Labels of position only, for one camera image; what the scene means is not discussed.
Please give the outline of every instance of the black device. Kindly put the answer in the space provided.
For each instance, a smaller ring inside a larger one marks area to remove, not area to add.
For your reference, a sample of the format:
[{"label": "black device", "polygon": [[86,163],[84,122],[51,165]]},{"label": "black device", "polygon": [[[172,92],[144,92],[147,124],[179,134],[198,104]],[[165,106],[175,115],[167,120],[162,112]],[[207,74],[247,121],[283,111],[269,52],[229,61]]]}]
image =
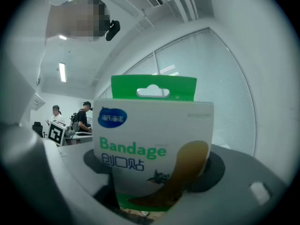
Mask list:
[{"label": "black device", "polygon": [[73,115],[71,115],[70,119],[71,119],[70,128],[71,128],[71,130],[73,130],[73,128],[74,128],[74,122],[76,122],[76,119],[77,119],[77,113],[76,112],[73,113]]},{"label": "black device", "polygon": [[113,39],[113,37],[120,31],[120,22],[112,20],[109,30],[105,33],[105,38],[107,41]]},{"label": "black device", "polygon": [[40,136],[43,137],[43,126],[40,122],[34,122],[32,125],[32,129]]}]

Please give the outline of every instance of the woman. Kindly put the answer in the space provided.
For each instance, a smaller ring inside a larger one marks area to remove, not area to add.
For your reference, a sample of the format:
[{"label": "woman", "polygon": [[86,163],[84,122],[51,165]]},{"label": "woman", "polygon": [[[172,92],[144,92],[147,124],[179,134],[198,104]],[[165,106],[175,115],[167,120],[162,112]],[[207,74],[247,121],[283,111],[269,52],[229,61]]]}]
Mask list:
[{"label": "woman", "polygon": [[51,117],[51,121],[57,120],[65,123],[64,117],[61,115],[60,107],[58,107],[58,105],[54,105],[52,111],[53,111],[53,116]]}]

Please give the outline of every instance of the white wall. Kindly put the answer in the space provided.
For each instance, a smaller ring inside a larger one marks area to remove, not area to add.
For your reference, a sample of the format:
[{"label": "white wall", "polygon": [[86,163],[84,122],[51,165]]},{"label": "white wall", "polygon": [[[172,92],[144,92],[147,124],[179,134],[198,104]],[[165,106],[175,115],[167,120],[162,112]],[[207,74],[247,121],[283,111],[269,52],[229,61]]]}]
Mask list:
[{"label": "white wall", "polygon": [[[50,120],[52,117],[52,107],[58,105],[65,122],[69,125],[71,120],[69,119],[73,113],[78,112],[83,106],[83,103],[89,101],[93,106],[93,100],[77,98],[77,97],[67,97],[62,95],[50,94],[50,93],[39,93],[39,96],[46,102],[37,111],[31,110],[30,113],[30,126],[33,125],[35,121],[40,122],[43,126],[43,132],[48,132],[48,125],[45,122],[47,119]],[[87,117],[93,118],[93,112],[88,111]]]},{"label": "white wall", "polygon": [[233,50],[254,95],[255,156],[290,182],[300,154],[297,35],[273,0],[212,0],[212,5],[215,18],[250,58],[246,62]]},{"label": "white wall", "polygon": [[88,81],[85,80],[68,79],[67,82],[61,82],[58,75],[56,78],[44,76],[42,81],[41,91],[44,93],[75,98],[82,98],[83,96],[88,99],[94,98],[95,87],[89,86]]},{"label": "white wall", "polygon": [[97,98],[112,75],[123,74],[159,47],[210,27],[230,48],[246,75],[255,103],[255,157],[286,183],[300,154],[299,44],[271,0],[211,0],[215,18],[181,23],[165,18],[129,43],[101,77]]}]

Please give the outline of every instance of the ceiling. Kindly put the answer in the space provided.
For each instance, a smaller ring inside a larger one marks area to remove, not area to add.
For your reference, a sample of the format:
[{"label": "ceiling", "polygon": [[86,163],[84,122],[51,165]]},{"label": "ceiling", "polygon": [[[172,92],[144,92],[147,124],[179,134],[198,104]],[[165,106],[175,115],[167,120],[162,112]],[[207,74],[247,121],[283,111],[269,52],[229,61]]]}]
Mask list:
[{"label": "ceiling", "polygon": [[[67,0],[51,0],[61,4]],[[135,37],[166,16],[180,16],[172,0],[161,0],[162,5],[153,7],[148,0],[102,0],[110,12],[111,20],[118,20],[121,30],[107,42],[84,42],[76,39],[62,40],[53,37],[47,41],[41,64],[42,91],[93,98],[95,85],[107,66]],[[59,62],[66,64],[67,82],[60,81]]]}]

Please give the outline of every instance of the man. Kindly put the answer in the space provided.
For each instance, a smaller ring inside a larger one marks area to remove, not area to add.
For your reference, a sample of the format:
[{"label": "man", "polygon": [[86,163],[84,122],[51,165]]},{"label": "man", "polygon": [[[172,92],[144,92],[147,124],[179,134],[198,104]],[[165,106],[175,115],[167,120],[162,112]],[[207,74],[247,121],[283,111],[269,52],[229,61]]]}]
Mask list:
[{"label": "man", "polygon": [[82,109],[79,110],[77,117],[78,117],[78,124],[79,124],[79,131],[78,132],[88,132],[92,133],[92,129],[88,126],[86,120],[86,112],[91,109],[90,102],[84,102]]}]

